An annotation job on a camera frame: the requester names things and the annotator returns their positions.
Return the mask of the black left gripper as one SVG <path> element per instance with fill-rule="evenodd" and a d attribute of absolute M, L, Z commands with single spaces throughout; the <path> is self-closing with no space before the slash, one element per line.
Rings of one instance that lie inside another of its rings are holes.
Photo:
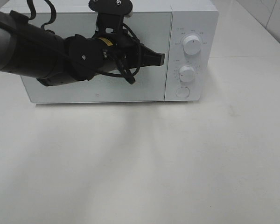
<path fill-rule="evenodd" d="M 117 70 L 120 75 L 136 75 L 141 67 L 164 64 L 165 54 L 157 53 L 140 43 L 132 30 L 123 30 L 122 35 L 116 35 L 113 31 L 95 33 L 93 38 L 107 45 L 102 48 L 103 65 L 98 68 L 100 74 L 112 75 L 112 71 Z"/>

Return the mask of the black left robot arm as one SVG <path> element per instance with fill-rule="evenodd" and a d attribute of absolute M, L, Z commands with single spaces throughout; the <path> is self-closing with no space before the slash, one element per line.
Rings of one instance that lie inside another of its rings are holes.
<path fill-rule="evenodd" d="M 44 86 L 92 80 L 97 75 L 135 82 L 140 68 L 162 66 L 165 55 L 143 45 L 124 25 L 120 34 L 61 38 L 16 11 L 0 12 L 0 71 L 35 78 Z"/>

